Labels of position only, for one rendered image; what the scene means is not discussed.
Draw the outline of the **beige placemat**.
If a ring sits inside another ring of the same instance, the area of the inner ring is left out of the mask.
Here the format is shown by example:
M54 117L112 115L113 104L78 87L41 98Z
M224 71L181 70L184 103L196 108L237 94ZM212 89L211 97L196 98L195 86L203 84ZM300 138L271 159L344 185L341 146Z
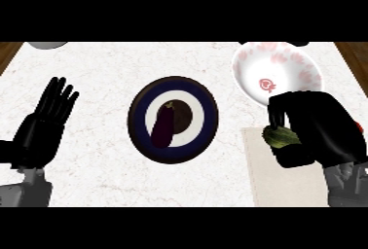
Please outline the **beige placemat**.
M242 130L249 185L255 206L328 206L322 166L282 168L261 138L261 128Z

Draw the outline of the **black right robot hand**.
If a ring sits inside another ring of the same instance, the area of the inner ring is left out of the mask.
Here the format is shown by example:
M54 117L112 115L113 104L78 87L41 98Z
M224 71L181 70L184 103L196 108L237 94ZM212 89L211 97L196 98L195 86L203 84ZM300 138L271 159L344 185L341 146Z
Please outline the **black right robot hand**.
M335 98L320 91L295 91L274 95L267 105L270 127L285 125L300 143L271 149L283 168L317 161L323 167L366 161L366 142L356 122Z

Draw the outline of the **white bowl with pink print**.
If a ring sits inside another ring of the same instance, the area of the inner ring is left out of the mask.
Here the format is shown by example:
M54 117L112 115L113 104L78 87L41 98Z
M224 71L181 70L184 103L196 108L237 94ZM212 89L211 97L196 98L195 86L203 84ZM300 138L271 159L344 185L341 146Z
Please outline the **white bowl with pink print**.
M288 91L322 91L322 71L308 54L286 42L245 42L232 59L236 86L261 107Z

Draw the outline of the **dark blue and white plate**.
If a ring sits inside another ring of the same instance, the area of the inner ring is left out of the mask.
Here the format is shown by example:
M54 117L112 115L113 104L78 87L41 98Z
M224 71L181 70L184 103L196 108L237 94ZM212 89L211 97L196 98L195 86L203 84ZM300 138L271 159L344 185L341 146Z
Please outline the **dark blue and white plate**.
M206 149L218 126L214 97L190 78L155 80L135 95L128 111L128 134L140 153L174 164Z

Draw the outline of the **grey round object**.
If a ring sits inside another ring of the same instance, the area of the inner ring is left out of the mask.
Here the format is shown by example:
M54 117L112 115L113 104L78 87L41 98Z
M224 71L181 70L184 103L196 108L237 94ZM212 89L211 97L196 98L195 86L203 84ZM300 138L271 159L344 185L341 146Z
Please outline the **grey round object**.
M51 50L62 47L68 42L28 42L39 50Z

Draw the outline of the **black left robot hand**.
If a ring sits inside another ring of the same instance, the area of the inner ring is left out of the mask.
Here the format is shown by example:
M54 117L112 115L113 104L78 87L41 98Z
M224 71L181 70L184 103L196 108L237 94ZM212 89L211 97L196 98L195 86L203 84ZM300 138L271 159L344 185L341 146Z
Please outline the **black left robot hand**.
M39 169L54 159L76 99L66 78L53 77L13 140L0 140L0 163L8 163L11 169Z

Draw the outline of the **green squash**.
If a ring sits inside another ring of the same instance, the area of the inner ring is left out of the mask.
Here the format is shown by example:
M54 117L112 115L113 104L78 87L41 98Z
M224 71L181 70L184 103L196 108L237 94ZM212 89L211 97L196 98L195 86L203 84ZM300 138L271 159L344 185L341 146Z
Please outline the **green squash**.
M295 133L282 126L279 126L276 129L271 129L269 126L266 126L263 128L261 137L267 145L276 149L283 148L286 145L300 143Z

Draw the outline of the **purple eggplant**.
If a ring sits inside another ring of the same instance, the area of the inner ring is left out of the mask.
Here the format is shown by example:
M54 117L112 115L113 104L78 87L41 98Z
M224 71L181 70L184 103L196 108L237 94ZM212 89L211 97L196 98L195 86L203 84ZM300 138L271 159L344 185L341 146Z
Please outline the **purple eggplant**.
M174 105L168 102L162 108L150 133L152 145L162 149L171 144L174 135Z

